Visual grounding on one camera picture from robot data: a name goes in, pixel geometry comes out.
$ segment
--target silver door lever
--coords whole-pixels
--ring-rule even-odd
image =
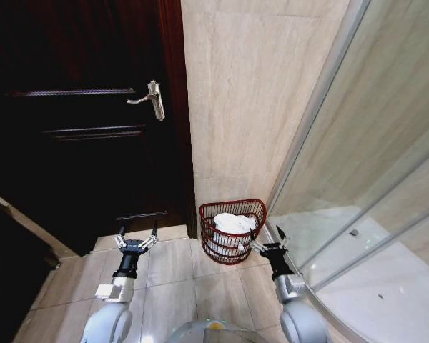
[[[154,111],[156,112],[156,119],[162,121],[165,118],[165,112],[164,105],[162,104],[162,96],[160,94],[159,84],[155,80],[152,80],[148,83],[148,90],[149,94],[145,97],[138,100],[127,100],[127,103],[136,105],[146,100],[151,100],[154,106]]]

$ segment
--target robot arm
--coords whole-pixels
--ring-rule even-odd
[[[95,297],[109,302],[94,313],[84,327],[81,343],[122,343],[130,326],[132,313],[129,305],[134,296],[134,283],[137,278],[138,258],[148,252],[157,242],[157,223],[154,223],[151,236],[124,240],[124,228],[114,236],[122,259],[117,271],[113,273],[111,284],[100,284]]]
[[[258,244],[251,233],[251,249],[270,261],[277,297],[283,305],[280,315],[282,330],[290,343],[330,342],[327,327],[321,314],[306,304],[305,281],[294,274],[285,261],[287,252],[285,233],[279,228],[282,243]]]

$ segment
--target glass shower enclosure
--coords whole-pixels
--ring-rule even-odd
[[[354,3],[267,226],[360,341],[429,342],[429,1]]]

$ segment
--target red wire basket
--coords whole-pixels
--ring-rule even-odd
[[[267,209],[259,199],[237,200],[234,202],[212,202],[199,208],[202,228],[202,248],[211,259],[221,264],[237,264],[244,261],[251,252],[250,233],[228,234],[216,229],[214,217],[221,213],[243,215],[256,219],[252,231],[256,238],[265,223]]]

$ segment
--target door frame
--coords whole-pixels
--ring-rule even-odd
[[[159,30],[164,43],[164,64],[171,94],[169,102],[174,114],[173,122],[177,135],[179,160],[181,161],[187,234],[190,238],[196,239],[197,215],[181,1],[158,0],[157,6],[159,10]]]

